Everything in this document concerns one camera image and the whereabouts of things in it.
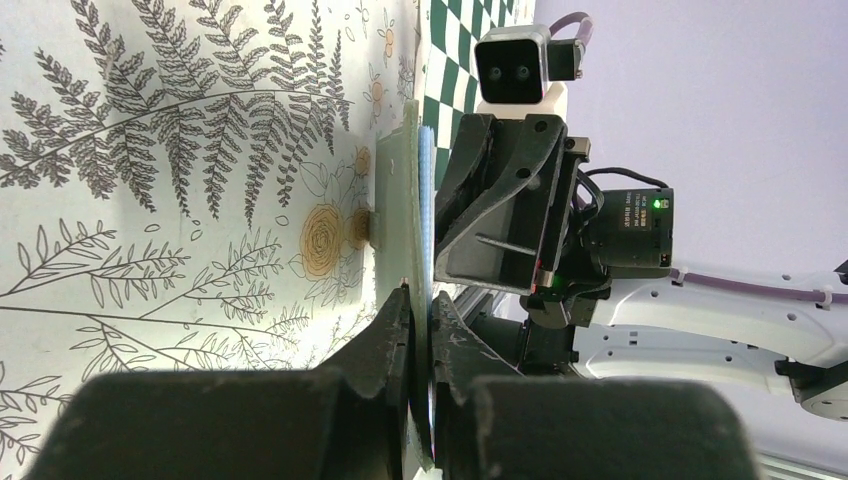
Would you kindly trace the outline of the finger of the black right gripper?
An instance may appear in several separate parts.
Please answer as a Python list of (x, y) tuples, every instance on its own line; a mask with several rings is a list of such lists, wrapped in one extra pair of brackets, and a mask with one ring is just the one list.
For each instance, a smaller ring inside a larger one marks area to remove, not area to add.
[(566, 132), (555, 114), (461, 118), (435, 199), (436, 280), (533, 290)]

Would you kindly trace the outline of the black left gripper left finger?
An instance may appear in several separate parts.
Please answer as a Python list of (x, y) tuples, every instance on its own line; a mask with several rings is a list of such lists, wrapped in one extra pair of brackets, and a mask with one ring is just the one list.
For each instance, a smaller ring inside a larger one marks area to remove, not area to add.
[(75, 396), (32, 479), (399, 479), (411, 301), (310, 370), (100, 376)]

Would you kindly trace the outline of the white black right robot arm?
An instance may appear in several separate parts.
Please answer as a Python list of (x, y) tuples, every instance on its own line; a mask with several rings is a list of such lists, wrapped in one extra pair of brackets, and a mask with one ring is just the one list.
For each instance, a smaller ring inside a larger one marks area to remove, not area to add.
[(737, 383), (847, 418), (847, 270), (752, 274), (673, 261), (675, 195), (603, 190), (556, 115), (461, 117), (435, 199), (438, 280), (517, 296), (470, 329), (532, 375)]

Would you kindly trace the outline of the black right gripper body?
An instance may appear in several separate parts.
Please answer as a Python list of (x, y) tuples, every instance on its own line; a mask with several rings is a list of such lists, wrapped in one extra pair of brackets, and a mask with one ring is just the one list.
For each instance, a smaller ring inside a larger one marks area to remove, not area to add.
[(578, 170), (568, 230), (550, 286), (520, 300), (528, 318), (519, 335), (519, 369), (575, 374), (577, 332), (595, 323), (616, 280), (667, 276), (673, 259), (675, 193), (667, 183), (624, 167)]

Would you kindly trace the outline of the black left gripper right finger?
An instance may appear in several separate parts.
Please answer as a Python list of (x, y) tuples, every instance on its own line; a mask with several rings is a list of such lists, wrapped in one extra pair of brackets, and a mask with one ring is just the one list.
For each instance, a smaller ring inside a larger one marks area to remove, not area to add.
[(432, 303), (434, 456), (447, 479), (755, 479), (714, 389), (665, 380), (525, 376)]

